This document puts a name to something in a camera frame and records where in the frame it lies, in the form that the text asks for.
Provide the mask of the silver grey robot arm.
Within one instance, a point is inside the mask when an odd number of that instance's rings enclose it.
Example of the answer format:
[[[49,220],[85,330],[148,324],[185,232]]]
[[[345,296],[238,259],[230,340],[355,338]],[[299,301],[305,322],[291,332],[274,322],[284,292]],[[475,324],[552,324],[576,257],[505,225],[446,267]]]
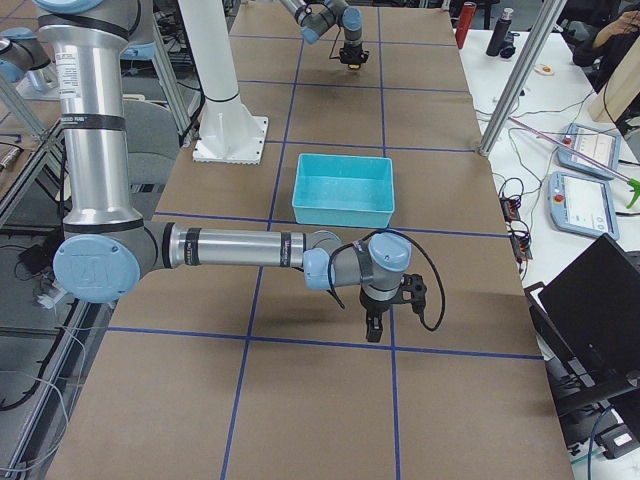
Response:
[[[54,272],[77,298],[106,303],[149,272],[206,264],[293,268],[315,290],[356,285],[366,338],[376,342],[394,304],[426,306],[419,275],[409,274],[411,244],[380,230],[350,245],[313,233],[185,229],[148,222],[130,194],[120,59],[152,34],[147,1],[40,1],[38,23],[54,49],[72,207]]]

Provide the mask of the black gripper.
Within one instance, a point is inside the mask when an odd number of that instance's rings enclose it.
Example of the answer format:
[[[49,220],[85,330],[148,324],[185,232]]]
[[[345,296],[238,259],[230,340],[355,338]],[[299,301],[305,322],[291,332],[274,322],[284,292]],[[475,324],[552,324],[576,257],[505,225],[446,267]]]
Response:
[[[361,288],[359,293],[361,306],[366,310],[366,341],[379,343],[384,332],[383,316],[392,305],[400,303],[400,291],[379,291]]]

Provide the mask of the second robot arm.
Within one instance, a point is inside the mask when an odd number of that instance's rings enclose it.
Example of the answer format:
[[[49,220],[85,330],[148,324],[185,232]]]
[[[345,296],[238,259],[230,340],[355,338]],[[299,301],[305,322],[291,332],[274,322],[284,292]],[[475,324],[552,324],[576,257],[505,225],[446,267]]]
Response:
[[[279,3],[293,17],[308,44],[319,41],[334,26],[342,29],[348,46],[362,44],[362,13],[347,1],[280,0]]]

